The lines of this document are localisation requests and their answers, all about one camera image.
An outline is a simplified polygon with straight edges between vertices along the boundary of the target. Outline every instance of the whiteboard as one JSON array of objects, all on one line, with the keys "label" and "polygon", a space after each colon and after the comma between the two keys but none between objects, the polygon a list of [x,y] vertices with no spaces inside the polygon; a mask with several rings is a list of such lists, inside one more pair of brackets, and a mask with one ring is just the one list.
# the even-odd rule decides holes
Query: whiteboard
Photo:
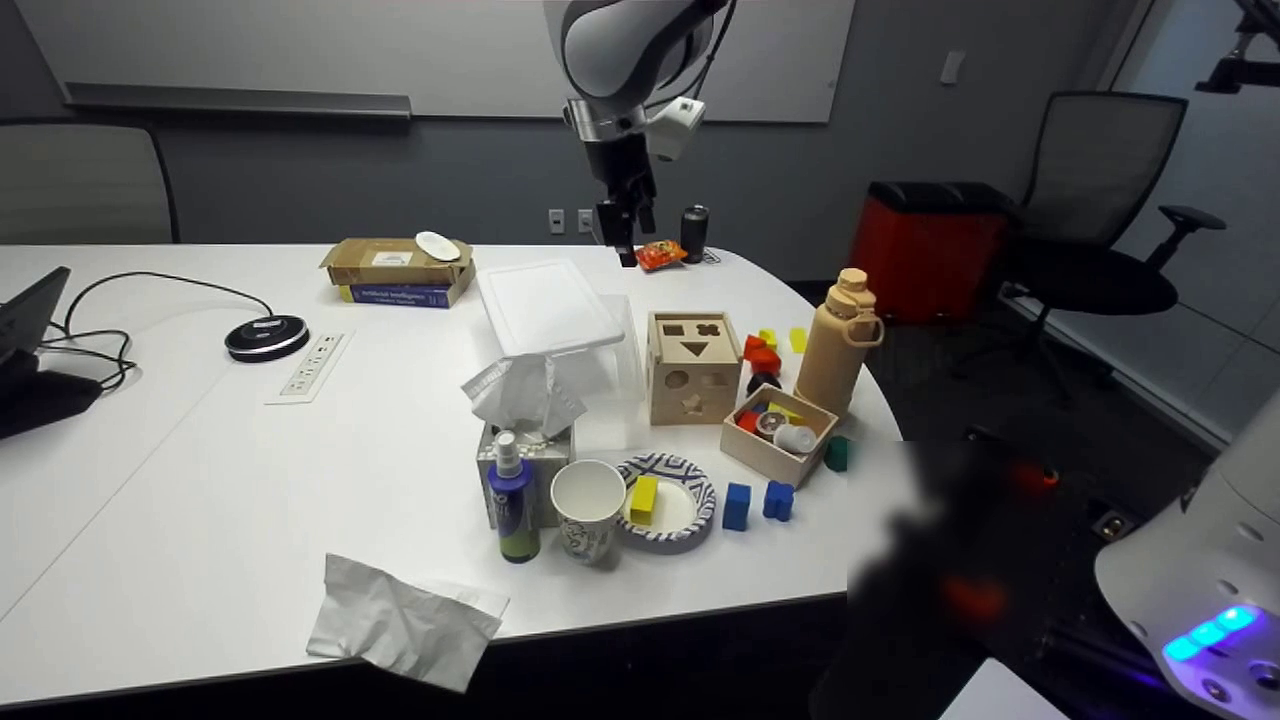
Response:
[{"label": "whiteboard", "polygon": [[[855,0],[738,0],[708,118],[825,125]],[[560,115],[540,0],[17,0],[69,104],[401,99],[411,115]]]}]

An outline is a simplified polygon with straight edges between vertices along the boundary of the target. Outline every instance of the orange bin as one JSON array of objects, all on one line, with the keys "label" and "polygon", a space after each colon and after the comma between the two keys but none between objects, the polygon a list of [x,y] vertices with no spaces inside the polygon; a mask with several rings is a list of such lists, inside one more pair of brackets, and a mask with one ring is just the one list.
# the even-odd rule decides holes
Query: orange bin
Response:
[{"label": "orange bin", "polygon": [[885,321],[969,321],[1008,227],[986,182],[873,182],[853,258]]}]

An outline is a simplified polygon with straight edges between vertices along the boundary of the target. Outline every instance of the floor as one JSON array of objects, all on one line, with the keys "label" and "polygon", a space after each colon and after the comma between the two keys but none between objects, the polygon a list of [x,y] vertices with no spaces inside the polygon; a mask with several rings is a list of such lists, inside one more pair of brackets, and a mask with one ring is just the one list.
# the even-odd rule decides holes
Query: floor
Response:
[{"label": "floor", "polygon": [[[961,443],[962,428],[984,428],[1015,449],[1039,455],[1064,478],[1087,497],[1116,502],[1133,517],[1150,517],[1174,492],[1199,478],[1211,460],[1207,449],[1150,417],[1119,384],[1102,380],[1097,369],[1074,369],[1064,359],[1064,384],[1073,405],[1061,405],[1052,384],[1037,363],[1015,357],[986,359],[962,380],[950,376],[950,359],[969,347],[1000,340],[1018,326],[1018,316],[993,303],[973,323],[890,323],[887,344],[868,359],[899,428],[912,449],[919,487],[938,476]],[[480,676],[469,697],[449,697],[414,688],[367,666],[321,666],[321,671],[281,671],[230,682],[199,682],[174,693],[143,697],[105,697],[75,707],[50,705],[37,717],[80,717],[80,711],[143,711],[143,717],[230,717],[256,707],[312,707],[324,717],[808,717],[812,688],[831,666],[839,652],[858,652],[868,645],[849,645],[849,627],[862,603],[855,595],[808,599],[789,607],[753,607],[733,617],[696,617],[675,622],[626,627],[626,633],[584,633],[560,640],[498,645],[484,654]],[[946,682],[909,682],[926,697],[926,711],[946,705],[946,693],[962,682],[973,647],[922,652]]]}]

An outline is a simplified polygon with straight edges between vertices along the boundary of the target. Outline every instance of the office chair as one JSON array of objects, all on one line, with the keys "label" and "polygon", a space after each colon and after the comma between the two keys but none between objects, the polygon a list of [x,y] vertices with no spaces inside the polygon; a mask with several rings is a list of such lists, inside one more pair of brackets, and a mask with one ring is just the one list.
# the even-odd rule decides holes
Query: office chair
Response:
[{"label": "office chair", "polygon": [[1045,344],[1048,312],[1146,316],[1174,303],[1164,263],[1190,232],[1227,224],[1189,204],[1160,204],[1173,232],[1150,255],[1125,255],[1116,241],[1160,179],[1183,112],[1189,99],[1134,93],[1055,93],[1048,99],[1032,182],[995,258],[995,285],[1008,301],[1032,301],[1037,321],[1013,344],[961,357],[954,376],[969,376],[984,357],[1025,352],[1039,359],[1068,405],[1055,357]]},{"label": "office chair", "polygon": [[0,242],[172,242],[174,211],[149,128],[0,125]]}]

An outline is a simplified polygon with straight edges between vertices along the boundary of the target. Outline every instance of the wall outlet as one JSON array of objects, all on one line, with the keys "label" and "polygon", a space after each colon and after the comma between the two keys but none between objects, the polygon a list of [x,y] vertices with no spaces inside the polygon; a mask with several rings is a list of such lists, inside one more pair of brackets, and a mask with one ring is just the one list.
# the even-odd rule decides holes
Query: wall outlet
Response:
[{"label": "wall outlet", "polygon": [[549,232],[552,232],[552,235],[565,232],[565,208],[549,208]]},{"label": "wall outlet", "polygon": [[597,232],[597,208],[574,208],[574,232],[590,235]]}]

